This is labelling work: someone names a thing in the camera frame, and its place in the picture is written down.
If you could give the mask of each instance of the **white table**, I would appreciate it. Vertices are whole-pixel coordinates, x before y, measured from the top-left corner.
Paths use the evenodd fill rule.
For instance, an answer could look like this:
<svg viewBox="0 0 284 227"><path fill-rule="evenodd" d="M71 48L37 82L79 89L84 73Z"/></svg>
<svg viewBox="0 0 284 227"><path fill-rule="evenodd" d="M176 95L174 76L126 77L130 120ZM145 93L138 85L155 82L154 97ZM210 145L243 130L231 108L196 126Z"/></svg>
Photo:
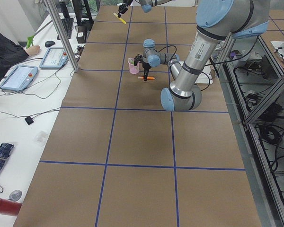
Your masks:
<svg viewBox="0 0 284 227"><path fill-rule="evenodd" d="M49 21L50 16L46 18L40 27L43 27ZM76 34L76 30L73 29L72 37L69 40L74 51L78 45ZM53 47L62 47L61 41L57 40L57 32L53 23L50 23L35 36L34 45L40 45L41 51L38 55L30 57L30 59L44 56L47 49L44 44L47 40L56 42ZM37 60L25 64L39 66L40 62L41 60ZM61 81L58 88L47 99L40 99L33 95L27 96L22 93L3 95L4 93L0 90L0 95L3 95L0 96L0 111L16 116L29 116L60 107L71 82L73 69L68 62L63 69L57 72L56 75L59 79L53 75L55 72L56 70L39 69L39 73L29 85L33 86L24 91L27 94L36 94L40 97L46 97L54 91ZM57 115L58 112L42 114L34 119L34 123L28 125L24 117L16 118L0 113L0 144L15 144L10 157L7 159L5 166L0 172L0 185L4 188L4 192L0 193L0 198L6 199L12 191L18 189L23 193L18 202L23 202L47 141L46 139L43 144L37 142L36 135L40 132L45 132L48 136ZM0 227L11 227L15 220L16 217L0 215Z"/></svg>

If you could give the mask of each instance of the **computer mouse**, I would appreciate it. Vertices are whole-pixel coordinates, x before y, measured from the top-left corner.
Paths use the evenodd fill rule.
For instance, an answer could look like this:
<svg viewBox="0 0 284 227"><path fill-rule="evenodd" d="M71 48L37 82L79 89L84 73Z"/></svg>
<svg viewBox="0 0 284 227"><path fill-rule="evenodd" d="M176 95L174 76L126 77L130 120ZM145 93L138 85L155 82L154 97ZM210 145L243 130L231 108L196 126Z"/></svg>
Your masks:
<svg viewBox="0 0 284 227"><path fill-rule="evenodd" d="M45 42L45 47L50 47L50 46L52 46L54 44L56 44L54 41L49 40L49 41Z"/></svg>

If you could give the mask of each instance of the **keyboard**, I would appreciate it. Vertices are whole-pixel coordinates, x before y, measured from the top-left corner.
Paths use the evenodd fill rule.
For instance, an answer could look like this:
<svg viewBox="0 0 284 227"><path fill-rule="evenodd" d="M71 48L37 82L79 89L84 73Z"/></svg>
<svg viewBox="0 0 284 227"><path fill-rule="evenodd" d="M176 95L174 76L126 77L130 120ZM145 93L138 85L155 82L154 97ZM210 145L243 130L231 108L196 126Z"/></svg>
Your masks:
<svg viewBox="0 0 284 227"><path fill-rule="evenodd" d="M61 21L62 21L62 24L64 26L66 35L70 39L71 38L72 25L73 25L73 22L74 22L74 18L62 18Z"/></svg>

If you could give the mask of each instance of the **hand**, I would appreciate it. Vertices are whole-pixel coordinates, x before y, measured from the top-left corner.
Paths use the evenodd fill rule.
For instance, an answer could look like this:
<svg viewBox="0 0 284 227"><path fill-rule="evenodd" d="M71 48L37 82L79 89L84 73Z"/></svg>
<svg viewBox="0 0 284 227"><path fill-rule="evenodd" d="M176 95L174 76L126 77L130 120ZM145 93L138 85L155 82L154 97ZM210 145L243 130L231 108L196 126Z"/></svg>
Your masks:
<svg viewBox="0 0 284 227"><path fill-rule="evenodd" d="M30 55L35 55L38 54L40 52L40 46L31 46L28 47L26 50L26 53L30 56Z"/></svg>

